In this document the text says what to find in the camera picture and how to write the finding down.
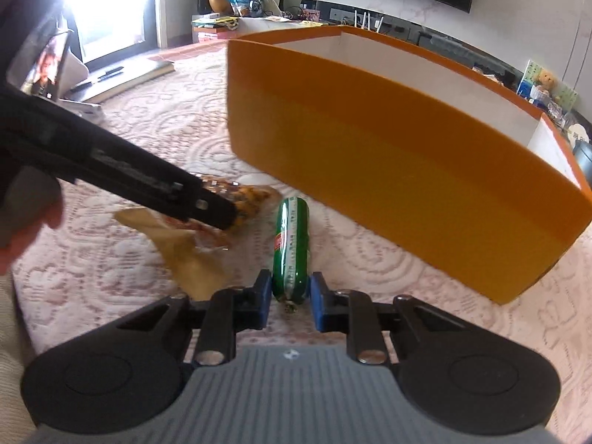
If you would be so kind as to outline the person's left hand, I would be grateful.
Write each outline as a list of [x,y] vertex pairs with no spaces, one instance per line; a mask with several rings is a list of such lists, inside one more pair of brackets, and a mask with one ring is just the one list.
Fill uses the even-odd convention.
[[8,243],[8,246],[1,249],[1,274],[5,275],[10,266],[22,256],[22,254],[35,242],[38,234],[44,226],[57,229],[63,220],[63,198],[60,196],[56,202],[42,212],[35,222],[30,223],[23,229],[16,232]]

